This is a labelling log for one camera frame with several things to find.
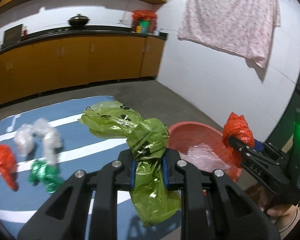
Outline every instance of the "black countertop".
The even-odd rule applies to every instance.
[[[27,39],[24,41],[16,42],[10,46],[5,47],[4,49],[0,49],[0,54],[20,47],[22,45],[26,45],[28,43],[42,41],[46,39],[53,38],[62,38],[67,36],[74,35],[83,35],[83,36],[95,36],[95,35],[104,35],[104,34],[118,34],[118,35],[130,35],[130,36],[139,36],[139,37],[154,37],[158,39],[166,40],[168,33],[160,33],[160,36],[152,35],[152,34],[142,34],[142,33],[134,33],[131,32],[131,28],[128,27],[117,27],[117,26],[104,26],[104,25],[87,25],[83,28],[74,28],[74,27],[61,27],[54,28],[49,30],[44,30],[36,33],[30,33],[27,35]]]

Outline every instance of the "blue tablecloth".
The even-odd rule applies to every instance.
[[[28,182],[32,159],[42,157],[40,140],[35,138],[34,154],[25,160],[19,155],[17,146],[13,141],[15,131],[23,123],[33,123],[38,118],[43,117],[58,129],[63,140],[63,147],[58,155],[62,178],[68,179],[79,169],[88,173],[99,170],[107,163],[116,160],[120,151],[127,149],[128,146],[124,139],[105,140],[90,134],[88,127],[79,123],[77,119],[87,106],[106,100],[113,100],[113,97],[97,96],[69,100],[22,113],[17,118],[10,116],[0,121],[0,143],[9,145],[19,163],[17,173],[19,190],[17,192],[10,190],[0,176],[0,220],[14,237],[17,237],[23,224],[50,196],[42,183],[34,187]],[[14,123],[14,120],[15,125],[12,132],[7,132],[7,128]],[[118,192],[117,214],[118,240],[161,239],[178,228],[181,223],[181,212],[179,211],[156,227],[143,228],[129,193],[121,191]]]

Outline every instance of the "gray floor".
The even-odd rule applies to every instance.
[[[182,121],[196,121],[205,123],[222,131],[222,127],[215,123],[211,118],[179,95],[154,80],[95,86],[31,99],[1,108],[0,120],[11,115],[70,99],[99,95],[114,96],[116,100],[138,111],[142,117],[156,117],[167,126]],[[243,170],[238,185],[241,188],[246,189],[253,184],[255,184],[255,180]],[[177,229],[163,239],[172,240],[179,238],[180,230]]]

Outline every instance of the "white wall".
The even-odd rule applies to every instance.
[[[177,39],[186,0],[158,6],[158,27],[169,33],[157,80],[219,125],[243,114],[259,140],[265,140],[290,101],[300,71],[300,5],[279,0],[282,26],[275,29],[267,69],[244,58]]]
[[[32,0],[0,15],[0,41],[16,25],[26,25],[33,33],[69,26],[67,20],[78,13],[91,19],[88,25],[131,27],[131,12],[148,9],[152,5],[138,0]]]

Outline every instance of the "yellow container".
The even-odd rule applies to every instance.
[[[136,33],[141,33],[141,31],[142,31],[142,27],[140,25],[138,25],[136,27]]]

